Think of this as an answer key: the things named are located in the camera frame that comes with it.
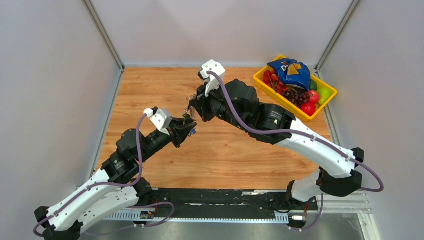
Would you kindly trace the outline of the metal key organizer ring plate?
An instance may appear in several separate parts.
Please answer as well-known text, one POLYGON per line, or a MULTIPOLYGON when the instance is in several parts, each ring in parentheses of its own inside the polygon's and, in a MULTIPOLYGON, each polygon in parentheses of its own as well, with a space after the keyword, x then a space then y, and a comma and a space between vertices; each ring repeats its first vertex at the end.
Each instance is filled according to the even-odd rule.
POLYGON ((192 101, 192 100, 196 100, 197 99, 197 95, 196 94, 193 94, 193 95, 190 95, 190 96, 188 96, 187 98, 186 98, 186 100, 187 100, 187 102, 188 102, 188 106, 187 106, 187 108, 184 110, 184 112, 183 112, 183 118, 184 119, 188 119, 188 118, 190 118, 190 119, 192 119, 193 121, 196 121, 197 120, 197 111, 196 111, 196 109, 194 108, 194 107, 192 107, 192 105, 190 104, 190 101, 192 101))

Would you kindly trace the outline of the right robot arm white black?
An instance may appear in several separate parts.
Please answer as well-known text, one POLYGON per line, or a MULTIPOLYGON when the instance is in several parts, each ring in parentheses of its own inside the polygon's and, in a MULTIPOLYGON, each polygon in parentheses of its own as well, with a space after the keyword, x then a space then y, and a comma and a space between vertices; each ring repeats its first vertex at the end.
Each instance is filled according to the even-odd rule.
POLYGON ((266 135, 248 131, 251 138, 295 151, 319 166, 309 176, 289 183, 285 201, 290 208, 298 209, 316 195, 346 197, 362 187, 357 164, 347 159, 358 157, 363 162, 361 148, 346 149, 323 138, 283 107, 260 102, 256 89, 243 81, 234 79, 225 88, 238 118, 247 126, 258 131, 288 130, 266 135))

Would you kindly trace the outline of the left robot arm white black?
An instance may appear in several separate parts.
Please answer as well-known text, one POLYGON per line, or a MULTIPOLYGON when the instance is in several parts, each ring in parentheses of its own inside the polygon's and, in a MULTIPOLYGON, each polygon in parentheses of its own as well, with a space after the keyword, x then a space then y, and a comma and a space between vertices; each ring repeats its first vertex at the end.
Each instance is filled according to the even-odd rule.
POLYGON ((179 148, 196 126, 191 117, 143 114, 136 128, 121 135, 116 151, 86 183, 59 203, 35 210, 33 233, 45 240, 78 240, 119 210, 137 204, 149 206, 153 193, 142 177, 143 163, 168 144, 179 148))

